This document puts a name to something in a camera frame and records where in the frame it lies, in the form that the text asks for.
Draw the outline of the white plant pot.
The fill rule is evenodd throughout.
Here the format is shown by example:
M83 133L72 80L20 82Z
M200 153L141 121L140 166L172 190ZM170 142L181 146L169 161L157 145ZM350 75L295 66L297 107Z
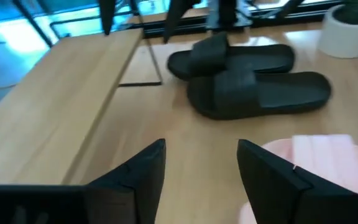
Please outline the white plant pot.
M334 16L342 5L333 6L324 15L318 49L336 58L358 57L358 24L341 22Z

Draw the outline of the wooden shelf with black frame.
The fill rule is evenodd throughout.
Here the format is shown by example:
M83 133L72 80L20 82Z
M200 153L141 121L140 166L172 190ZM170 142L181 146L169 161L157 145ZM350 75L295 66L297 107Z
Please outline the wooden shelf with black frame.
M147 145L113 97L140 29L59 41L0 102L0 184L82 184Z

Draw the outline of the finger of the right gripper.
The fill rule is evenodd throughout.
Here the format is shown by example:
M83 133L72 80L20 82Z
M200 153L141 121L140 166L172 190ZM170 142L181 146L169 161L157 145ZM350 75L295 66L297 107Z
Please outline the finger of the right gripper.
M167 43L169 38L173 35L180 19L186 11L192 9L198 0L171 0L168 13L165 20L163 42Z
M101 18L101 25L105 35L109 35L111 32L115 8L115 0L99 0L99 14Z

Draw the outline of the pink slide sandal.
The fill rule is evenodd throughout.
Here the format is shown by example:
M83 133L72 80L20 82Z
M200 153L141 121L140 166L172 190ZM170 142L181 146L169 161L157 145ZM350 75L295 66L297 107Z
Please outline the pink slide sandal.
M358 193L358 145L350 135L297 135L261 147L294 166ZM239 224L257 224L249 201L241 208Z

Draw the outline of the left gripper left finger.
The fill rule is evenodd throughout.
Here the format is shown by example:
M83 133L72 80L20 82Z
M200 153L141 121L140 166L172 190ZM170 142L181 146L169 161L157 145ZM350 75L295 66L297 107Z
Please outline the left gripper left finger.
M158 139L86 186L88 224L154 224L165 179Z

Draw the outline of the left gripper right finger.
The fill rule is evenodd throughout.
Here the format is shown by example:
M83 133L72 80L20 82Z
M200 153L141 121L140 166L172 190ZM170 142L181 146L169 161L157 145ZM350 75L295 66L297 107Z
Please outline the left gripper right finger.
M358 193L245 139L237 163L257 224L358 224Z

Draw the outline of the black slide sandal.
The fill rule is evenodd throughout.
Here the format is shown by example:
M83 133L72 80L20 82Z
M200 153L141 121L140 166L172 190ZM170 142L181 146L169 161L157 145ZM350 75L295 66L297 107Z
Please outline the black slide sandal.
M167 69L187 81L213 76L231 65L249 65L258 73L285 73L294 63L295 51L288 45L232 46L228 34L220 32L196 42L190 50L172 53Z
M230 68L188 82L187 97L199 114L234 120L317 110L331 97L329 80L317 72L257 73Z

